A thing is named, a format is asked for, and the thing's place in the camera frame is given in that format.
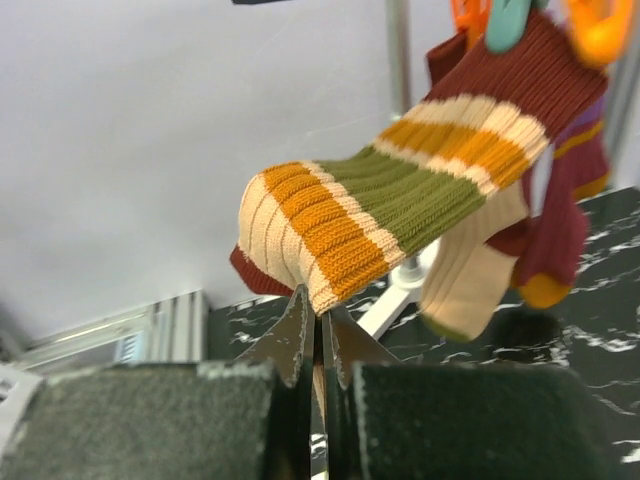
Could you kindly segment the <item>teal plastic clip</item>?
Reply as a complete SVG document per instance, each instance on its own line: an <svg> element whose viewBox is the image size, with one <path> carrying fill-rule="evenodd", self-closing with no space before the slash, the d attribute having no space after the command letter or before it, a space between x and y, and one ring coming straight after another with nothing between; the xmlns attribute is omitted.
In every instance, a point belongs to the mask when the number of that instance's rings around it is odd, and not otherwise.
<svg viewBox="0 0 640 480"><path fill-rule="evenodd" d="M484 35L486 48L502 54L522 38L531 10L530 0L493 0Z"/></svg>

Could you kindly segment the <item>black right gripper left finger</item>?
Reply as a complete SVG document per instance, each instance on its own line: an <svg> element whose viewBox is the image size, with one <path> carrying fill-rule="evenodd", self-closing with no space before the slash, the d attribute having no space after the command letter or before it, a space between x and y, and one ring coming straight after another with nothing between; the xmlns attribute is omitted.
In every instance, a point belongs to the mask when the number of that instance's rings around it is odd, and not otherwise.
<svg viewBox="0 0 640 480"><path fill-rule="evenodd" d="M268 479L311 477L315 313L305 286L291 295L280 319L236 359L267 363L277 374L268 417Z"/></svg>

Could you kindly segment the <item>beige olive striped sock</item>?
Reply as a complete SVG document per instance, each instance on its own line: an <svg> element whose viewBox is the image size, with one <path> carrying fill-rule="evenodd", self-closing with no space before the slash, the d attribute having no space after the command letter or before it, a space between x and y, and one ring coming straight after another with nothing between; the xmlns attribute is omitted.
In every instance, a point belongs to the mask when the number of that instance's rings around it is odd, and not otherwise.
<svg viewBox="0 0 640 480"><path fill-rule="evenodd" d="M461 32L426 63L429 93L359 152L249 181L230 261L251 291L302 285L318 313L349 299L515 188L608 86L538 11L504 54Z"/></svg>
<svg viewBox="0 0 640 480"><path fill-rule="evenodd" d="M485 330L515 264L513 256L486 241L527 214L519 196L497 195L441 237L420 298L425 321L437 335L465 342Z"/></svg>

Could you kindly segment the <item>purple striped sock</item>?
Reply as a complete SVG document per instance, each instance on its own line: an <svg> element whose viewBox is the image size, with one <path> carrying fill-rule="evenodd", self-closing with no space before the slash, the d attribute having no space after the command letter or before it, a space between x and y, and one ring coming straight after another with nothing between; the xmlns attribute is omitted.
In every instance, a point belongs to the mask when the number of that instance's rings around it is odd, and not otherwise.
<svg viewBox="0 0 640 480"><path fill-rule="evenodd" d="M563 300L576 279L589 221L578 202L600 193L609 178L603 145L605 98L600 97L555 140L540 213L528 222L512 286L534 308Z"/></svg>

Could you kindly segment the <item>orange plastic clip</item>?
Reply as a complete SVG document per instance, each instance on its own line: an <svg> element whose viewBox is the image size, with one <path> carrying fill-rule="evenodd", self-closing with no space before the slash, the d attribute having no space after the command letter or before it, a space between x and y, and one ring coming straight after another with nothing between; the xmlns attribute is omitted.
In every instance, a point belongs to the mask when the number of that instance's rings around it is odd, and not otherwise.
<svg viewBox="0 0 640 480"><path fill-rule="evenodd" d="M591 67L614 63L626 50L636 14L634 0L566 1L574 50Z"/></svg>

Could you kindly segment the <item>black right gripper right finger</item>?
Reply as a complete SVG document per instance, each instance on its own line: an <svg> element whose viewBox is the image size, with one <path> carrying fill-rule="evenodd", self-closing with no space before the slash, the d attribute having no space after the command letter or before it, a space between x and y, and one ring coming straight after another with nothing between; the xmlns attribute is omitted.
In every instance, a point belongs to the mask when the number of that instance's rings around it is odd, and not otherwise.
<svg viewBox="0 0 640 480"><path fill-rule="evenodd" d="M353 395L354 366L400 360L369 335L344 306L322 315L322 419L330 479L360 479L360 447Z"/></svg>

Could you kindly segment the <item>white drying rack frame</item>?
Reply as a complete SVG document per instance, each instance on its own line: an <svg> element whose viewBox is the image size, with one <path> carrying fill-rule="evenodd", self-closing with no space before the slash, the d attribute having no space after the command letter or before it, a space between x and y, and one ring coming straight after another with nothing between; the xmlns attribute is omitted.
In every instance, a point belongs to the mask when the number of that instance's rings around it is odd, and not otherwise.
<svg viewBox="0 0 640 480"><path fill-rule="evenodd" d="M409 34L409 3L388 1L386 3L387 44L391 76L393 123L402 119L413 106L411 95L411 58ZM384 215L385 223L393 228L409 211L409 190L417 183L407 177L398 178L383 189L385 205L375 212ZM373 338L380 339L392 323L401 316L405 308L419 300L422 285L437 252L438 243L428 245L421 253L412 250L404 253L402 241L388 259L393 269L388 275L388 288L358 320L358 324Z"/></svg>

